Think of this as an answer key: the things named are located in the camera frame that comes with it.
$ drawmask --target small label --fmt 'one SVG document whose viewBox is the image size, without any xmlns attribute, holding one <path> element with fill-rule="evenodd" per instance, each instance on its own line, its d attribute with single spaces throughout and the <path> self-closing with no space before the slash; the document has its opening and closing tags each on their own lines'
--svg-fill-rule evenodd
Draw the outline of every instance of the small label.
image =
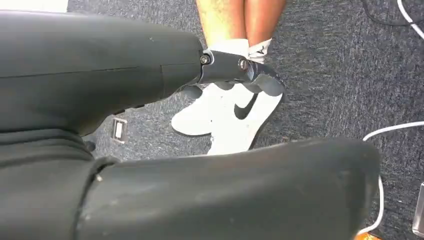
<svg viewBox="0 0 424 240">
<path fill-rule="evenodd" d="M 127 130 L 127 121 L 120 118 L 114 118 L 112 122 L 112 133 L 111 137 L 121 143 L 124 144 L 126 141 L 125 132 Z"/>
</svg>

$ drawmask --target white cable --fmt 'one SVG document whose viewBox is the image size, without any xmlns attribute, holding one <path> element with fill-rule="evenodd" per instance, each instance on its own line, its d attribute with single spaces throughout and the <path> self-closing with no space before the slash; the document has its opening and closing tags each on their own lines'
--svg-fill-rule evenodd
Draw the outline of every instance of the white cable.
<svg viewBox="0 0 424 240">
<path fill-rule="evenodd" d="M 397 0 L 397 6 L 399 7 L 400 12 L 402 13 L 403 17 L 408 21 L 408 23 L 412 23 L 413 20 L 408 15 L 407 11 L 405 11 L 404 4 L 402 3 L 402 0 Z M 415 32 L 424 39 L 424 32 L 421 31 L 420 27 L 416 24 L 412 24 L 411 27 L 415 30 Z"/>
<path fill-rule="evenodd" d="M 424 121 L 409 122 L 409 123 L 404 123 L 404 124 L 400 124 L 400 125 L 394 125 L 394 126 L 381 128 L 381 129 L 378 129 L 378 130 L 373 131 L 371 133 L 368 133 L 362 140 L 367 141 L 369 138 L 374 137 L 375 135 L 378 135 L 378 134 L 382 134 L 382 133 L 386 133 L 386 132 L 390 132 L 390 131 L 394 131 L 394 130 L 398 130 L 398 129 L 418 127 L 418 126 L 424 126 Z M 381 176 L 378 176 L 378 192 L 379 192 L 378 195 L 379 195 L 379 199 L 380 199 L 379 202 L 380 203 L 379 203 L 379 211 L 378 211 L 377 219 L 375 220 L 375 222 L 371 226 L 368 226 L 368 227 L 360 230 L 358 232 L 358 235 L 368 233 L 368 232 L 376 229 L 380 225 L 380 223 L 382 222 L 383 214 L 384 214 L 384 188 L 383 188 L 383 181 L 382 181 Z"/>
</svg>

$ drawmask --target black swoosh logo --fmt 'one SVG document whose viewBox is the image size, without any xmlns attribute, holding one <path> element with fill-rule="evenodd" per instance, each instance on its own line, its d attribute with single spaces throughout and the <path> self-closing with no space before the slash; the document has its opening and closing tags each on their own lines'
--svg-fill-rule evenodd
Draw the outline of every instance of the black swoosh logo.
<svg viewBox="0 0 424 240">
<path fill-rule="evenodd" d="M 259 51 L 257 51 L 258 53 L 260 53 L 260 54 L 265 54 L 264 53 L 264 49 L 265 49 L 265 47 L 264 46 L 262 46 L 262 49 L 261 50 L 259 50 Z"/>
<path fill-rule="evenodd" d="M 258 98 L 258 94 L 257 93 L 253 94 L 251 100 L 249 101 L 249 103 L 247 104 L 246 107 L 239 107 L 239 106 L 237 106 L 237 104 L 234 104 L 234 114 L 235 114 L 235 116 L 240 120 L 247 118 L 247 116 L 251 112 L 253 105 L 255 104 L 257 98 Z"/>
</svg>

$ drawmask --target gray carpet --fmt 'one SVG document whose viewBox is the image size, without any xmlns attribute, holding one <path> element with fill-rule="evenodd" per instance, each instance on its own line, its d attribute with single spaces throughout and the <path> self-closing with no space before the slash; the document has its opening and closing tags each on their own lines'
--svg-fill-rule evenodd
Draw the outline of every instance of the gray carpet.
<svg viewBox="0 0 424 240">
<path fill-rule="evenodd" d="M 378 18 L 403 20 L 396 0 L 368 2 Z M 413 18 L 424 17 L 422 0 L 404 2 Z M 70 0 L 69 11 L 163 24 L 203 41 L 194 0 Z M 291 103 L 279 107 L 256 148 L 311 137 L 362 138 L 382 127 L 424 120 L 424 40 L 411 27 L 373 23 L 360 0 L 290 2 L 267 60 L 286 79 Z M 127 110 L 120 115 L 128 121 L 126 144 L 111 141 L 107 119 L 91 136 L 95 154 L 129 161 L 206 153 L 208 137 L 186 138 L 171 129 L 172 116 L 189 103 L 177 94 Z M 383 154 L 386 205 L 377 233 L 385 240 L 418 239 L 411 227 L 424 181 L 423 133 L 413 128 L 372 139 Z M 370 219 L 376 213 L 374 205 Z"/>
</svg>

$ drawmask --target metal bolt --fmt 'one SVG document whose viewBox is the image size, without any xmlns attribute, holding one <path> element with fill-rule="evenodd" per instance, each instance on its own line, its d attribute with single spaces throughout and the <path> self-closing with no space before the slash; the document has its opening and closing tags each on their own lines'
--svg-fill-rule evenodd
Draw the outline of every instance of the metal bolt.
<svg viewBox="0 0 424 240">
<path fill-rule="evenodd" d="M 201 64 L 210 64 L 211 63 L 211 57 L 209 55 L 202 55 L 200 57 L 200 63 Z"/>
<path fill-rule="evenodd" d="M 90 152 L 93 152 L 94 150 L 96 150 L 96 144 L 94 142 L 92 142 L 92 141 L 84 141 L 84 143 L 85 143 L 85 147 L 87 147 L 87 149 Z"/>
<path fill-rule="evenodd" d="M 238 68 L 241 71 L 246 71 L 248 69 L 248 61 L 246 59 L 240 59 L 238 61 Z"/>
</svg>

